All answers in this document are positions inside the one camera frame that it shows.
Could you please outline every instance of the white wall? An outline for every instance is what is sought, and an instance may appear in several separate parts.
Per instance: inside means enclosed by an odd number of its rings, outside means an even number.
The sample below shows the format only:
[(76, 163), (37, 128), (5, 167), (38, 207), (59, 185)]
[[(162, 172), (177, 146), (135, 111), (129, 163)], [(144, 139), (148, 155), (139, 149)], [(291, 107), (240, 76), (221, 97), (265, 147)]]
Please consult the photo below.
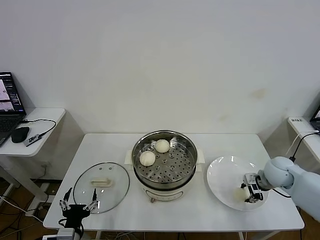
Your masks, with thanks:
[(266, 141), (318, 104), (319, 10), (318, 0), (2, 0), (0, 69), (25, 105), (64, 107), (84, 133)]

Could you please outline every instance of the computer mouse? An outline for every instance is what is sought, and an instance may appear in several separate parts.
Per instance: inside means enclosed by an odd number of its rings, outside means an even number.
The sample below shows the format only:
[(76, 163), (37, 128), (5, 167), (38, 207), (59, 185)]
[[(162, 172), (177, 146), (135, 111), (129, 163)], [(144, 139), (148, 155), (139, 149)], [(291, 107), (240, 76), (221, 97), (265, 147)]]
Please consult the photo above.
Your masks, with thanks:
[(15, 144), (26, 140), (30, 128), (28, 126), (19, 127), (11, 133), (11, 141)]

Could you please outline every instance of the laptop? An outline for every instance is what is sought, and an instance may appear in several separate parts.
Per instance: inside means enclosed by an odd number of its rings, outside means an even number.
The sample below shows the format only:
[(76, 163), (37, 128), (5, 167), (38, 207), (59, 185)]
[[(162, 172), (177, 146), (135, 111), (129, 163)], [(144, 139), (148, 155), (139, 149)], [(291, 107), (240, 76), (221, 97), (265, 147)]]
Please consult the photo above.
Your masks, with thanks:
[(320, 106), (310, 119), (310, 124), (312, 125), (312, 127), (314, 127), (314, 129), (320, 131)]
[(0, 146), (25, 116), (11, 72), (0, 72)]

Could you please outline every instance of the stainless steel steamer basket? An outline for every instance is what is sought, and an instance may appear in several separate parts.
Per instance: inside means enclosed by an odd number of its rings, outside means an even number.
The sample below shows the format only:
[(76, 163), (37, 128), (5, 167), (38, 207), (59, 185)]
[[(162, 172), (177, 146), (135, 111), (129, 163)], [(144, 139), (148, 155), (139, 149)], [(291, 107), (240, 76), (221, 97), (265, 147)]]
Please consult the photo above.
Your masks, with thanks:
[[(170, 150), (159, 153), (155, 149), (157, 140), (165, 139)], [(155, 154), (151, 166), (140, 163), (140, 155), (145, 151)], [(194, 143), (185, 135), (159, 130), (143, 136), (133, 147), (131, 160), (137, 178), (147, 187), (158, 191), (171, 191), (186, 184), (196, 171), (198, 153)]]

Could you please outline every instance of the glass lid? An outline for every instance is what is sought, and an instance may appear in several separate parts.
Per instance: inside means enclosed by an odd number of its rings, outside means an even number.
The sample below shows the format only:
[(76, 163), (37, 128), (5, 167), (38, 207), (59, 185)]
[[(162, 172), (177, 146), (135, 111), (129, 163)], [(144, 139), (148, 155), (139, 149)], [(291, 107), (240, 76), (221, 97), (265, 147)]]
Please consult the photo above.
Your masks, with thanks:
[(105, 213), (115, 208), (126, 196), (130, 185), (124, 167), (114, 162), (103, 162), (90, 167), (76, 181), (73, 199), (76, 204), (89, 204), (94, 190), (98, 207), (93, 214)]

